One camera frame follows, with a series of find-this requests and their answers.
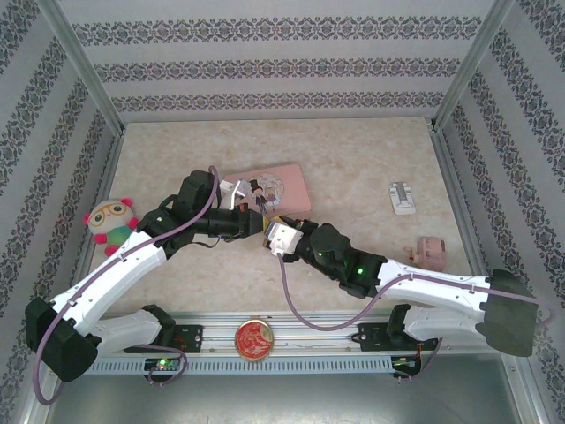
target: pink box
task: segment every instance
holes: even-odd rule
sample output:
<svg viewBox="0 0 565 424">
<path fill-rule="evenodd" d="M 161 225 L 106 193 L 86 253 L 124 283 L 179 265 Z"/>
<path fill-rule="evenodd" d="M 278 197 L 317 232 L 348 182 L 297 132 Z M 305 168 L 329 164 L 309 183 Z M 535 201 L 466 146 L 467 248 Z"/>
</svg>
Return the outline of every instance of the pink box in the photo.
<svg viewBox="0 0 565 424">
<path fill-rule="evenodd" d="M 305 214 L 312 209 L 304 176 L 297 164 L 227 175 L 223 179 L 231 183 L 241 179 L 246 193 L 244 201 L 267 218 Z"/>
</svg>

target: marble floor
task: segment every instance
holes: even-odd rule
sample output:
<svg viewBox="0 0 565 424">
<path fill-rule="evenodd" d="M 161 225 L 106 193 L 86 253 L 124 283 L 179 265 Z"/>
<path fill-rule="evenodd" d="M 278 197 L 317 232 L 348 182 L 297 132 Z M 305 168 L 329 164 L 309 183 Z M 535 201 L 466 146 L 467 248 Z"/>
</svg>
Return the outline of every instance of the marble floor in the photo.
<svg viewBox="0 0 565 424">
<path fill-rule="evenodd" d="M 310 218 L 332 223 L 354 247 L 408 262 L 405 246 L 436 236 L 446 242 L 447 272 L 470 273 L 423 118 L 129 124 L 110 197 L 132 198 L 142 217 L 178 193 L 192 170 L 213 164 L 222 176 L 287 163 L 302 168 Z M 394 214 L 388 197 L 394 181 L 412 187 L 415 215 Z M 151 303 L 170 313 L 287 311 L 278 261 L 261 243 L 258 234 L 214 250 L 187 246 L 109 311 Z M 97 247 L 92 266 L 104 259 Z M 299 310 L 358 311 L 367 303 L 302 262 L 290 264 L 287 274 Z"/>
</svg>

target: stuffed toy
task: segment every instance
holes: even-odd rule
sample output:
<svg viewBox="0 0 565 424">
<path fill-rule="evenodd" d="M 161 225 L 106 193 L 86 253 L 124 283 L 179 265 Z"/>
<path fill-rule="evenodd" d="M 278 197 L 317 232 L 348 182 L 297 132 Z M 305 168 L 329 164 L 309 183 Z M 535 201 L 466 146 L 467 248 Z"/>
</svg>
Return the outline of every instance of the stuffed toy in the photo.
<svg viewBox="0 0 565 424">
<path fill-rule="evenodd" d="M 131 199 L 103 201 L 83 217 L 83 222 L 94 234 L 94 242 L 107 245 L 104 253 L 108 257 L 116 252 L 138 225 L 139 219 L 133 214 L 132 205 Z"/>
</svg>

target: patterned wall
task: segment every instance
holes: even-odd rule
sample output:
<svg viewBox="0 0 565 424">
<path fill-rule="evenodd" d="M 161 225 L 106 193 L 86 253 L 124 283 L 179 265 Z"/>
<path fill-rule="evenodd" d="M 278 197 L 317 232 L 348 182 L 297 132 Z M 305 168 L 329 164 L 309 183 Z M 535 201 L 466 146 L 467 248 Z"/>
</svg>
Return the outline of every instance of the patterned wall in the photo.
<svg viewBox="0 0 565 424">
<path fill-rule="evenodd" d="M 125 122 L 433 117 L 493 0 L 61 0 Z"/>
<path fill-rule="evenodd" d="M 0 423 L 33 355 L 24 308 L 69 286 L 114 134 L 33 0 L 0 0 Z"/>
<path fill-rule="evenodd" d="M 443 128 L 487 266 L 558 311 L 531 358 L 551 422 L 565 422 L 564 31 L 562 0 L 517 1 Z"/>
</svg>

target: red lid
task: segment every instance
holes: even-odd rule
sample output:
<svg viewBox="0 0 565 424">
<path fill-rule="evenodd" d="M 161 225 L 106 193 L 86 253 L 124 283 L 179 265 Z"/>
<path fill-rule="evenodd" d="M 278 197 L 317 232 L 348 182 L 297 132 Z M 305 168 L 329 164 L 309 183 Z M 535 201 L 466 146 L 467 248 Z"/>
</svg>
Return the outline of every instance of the red lid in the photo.
<svg viewBox="0 0 565 424">
<path fill-rule="evenodd" d="M 273 331 L 263 321 L 244 323 L 236 333 L 236 348 L 246 360 L 262 360 L 273 350 Z"/>
</svg>

